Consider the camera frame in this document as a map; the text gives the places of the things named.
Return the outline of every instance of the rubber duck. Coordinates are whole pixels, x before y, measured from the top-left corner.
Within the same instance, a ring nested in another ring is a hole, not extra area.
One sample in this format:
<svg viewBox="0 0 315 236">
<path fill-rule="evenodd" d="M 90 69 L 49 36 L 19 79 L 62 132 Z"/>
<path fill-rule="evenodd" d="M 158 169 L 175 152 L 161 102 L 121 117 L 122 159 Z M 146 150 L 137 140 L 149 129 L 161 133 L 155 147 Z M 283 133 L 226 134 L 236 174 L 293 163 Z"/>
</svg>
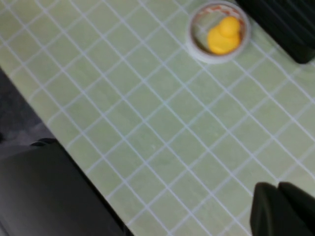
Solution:
<svg viewBox="0 0 315 236">
<path fill-rule="evenodd" d="M 208 46 L 214 54 L 227 54 L 236 49 L 241 43 L 240 22 L 233 16 L 223 18 L 212 28 L 207 37 Z"/>
</svg>

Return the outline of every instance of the round container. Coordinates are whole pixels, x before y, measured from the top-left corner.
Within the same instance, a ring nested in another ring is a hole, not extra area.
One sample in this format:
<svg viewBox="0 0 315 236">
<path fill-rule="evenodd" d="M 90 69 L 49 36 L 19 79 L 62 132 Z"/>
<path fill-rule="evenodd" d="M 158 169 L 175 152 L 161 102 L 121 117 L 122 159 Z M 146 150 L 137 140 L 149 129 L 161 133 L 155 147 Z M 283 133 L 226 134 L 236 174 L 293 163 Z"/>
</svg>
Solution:
<svg viewBox="0 0 315 236">
<path fill-rule="evenodd" d="M 226 16 L 236 17 L 241 24 L 241 43 L 232 52 L 216 55 L 208 49 L 206 35 Z M 224 63 L 239 55 L 250 41 L 251 25 L 245 12 L 237 5 L 223 0 L 211 1 L 192 14 L 187 29 L 187 48 L 191 56 L 209 64 Z"/>
</svg>

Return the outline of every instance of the dark floor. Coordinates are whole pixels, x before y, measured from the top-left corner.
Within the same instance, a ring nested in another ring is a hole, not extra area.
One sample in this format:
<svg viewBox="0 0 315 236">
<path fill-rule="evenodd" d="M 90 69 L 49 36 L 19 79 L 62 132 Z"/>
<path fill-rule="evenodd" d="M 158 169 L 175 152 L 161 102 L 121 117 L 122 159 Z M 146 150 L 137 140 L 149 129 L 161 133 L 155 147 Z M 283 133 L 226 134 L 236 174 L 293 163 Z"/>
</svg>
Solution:
<svg viewBox="0 0 315 236">
<path fill-rule="evenodd" d="M 52 137 L 7 76 L 0 70 L 0 133 L 4 145 L 28 145 Z"/>
</svg>

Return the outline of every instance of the green surface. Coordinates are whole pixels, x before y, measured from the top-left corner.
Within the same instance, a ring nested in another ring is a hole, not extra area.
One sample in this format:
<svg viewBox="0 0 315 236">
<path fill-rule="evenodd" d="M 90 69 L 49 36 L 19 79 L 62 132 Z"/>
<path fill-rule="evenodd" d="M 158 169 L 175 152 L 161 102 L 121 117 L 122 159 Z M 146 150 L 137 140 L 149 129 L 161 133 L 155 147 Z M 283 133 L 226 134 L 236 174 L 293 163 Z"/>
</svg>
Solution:
<svg viewBox="0 0 315 236">
<path fill-rule="evenodd" d="M 315 68 L 253 24 L 185 48 L 206 0 L 0 0 L 0 65 L 137 236 L 249 235 L 258 181 L 315 192 Z"/>
</svg>

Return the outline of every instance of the black object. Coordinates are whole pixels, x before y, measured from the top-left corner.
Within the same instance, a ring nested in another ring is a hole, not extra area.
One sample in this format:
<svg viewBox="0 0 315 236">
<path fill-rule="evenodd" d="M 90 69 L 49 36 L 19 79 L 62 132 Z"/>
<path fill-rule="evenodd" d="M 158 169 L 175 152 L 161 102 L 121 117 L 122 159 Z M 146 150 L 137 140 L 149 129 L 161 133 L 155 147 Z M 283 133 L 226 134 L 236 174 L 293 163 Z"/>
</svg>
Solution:
<svg viewBox="0 0 315 236">
<path fill-rule="evenodd" d="M 315 57 L 315 0 L 236 0 L 297 62 Z"/>
<path fill-rule="evenodd" d="M 54 139 L 0 148 L 0 236 L 131 236 Z"/>
<path fill-rule="evenodd" d="M 253 236 L 315 236 L 315 199 L 291 183 L 258 183 L 250 223 Z"/>
</svg>

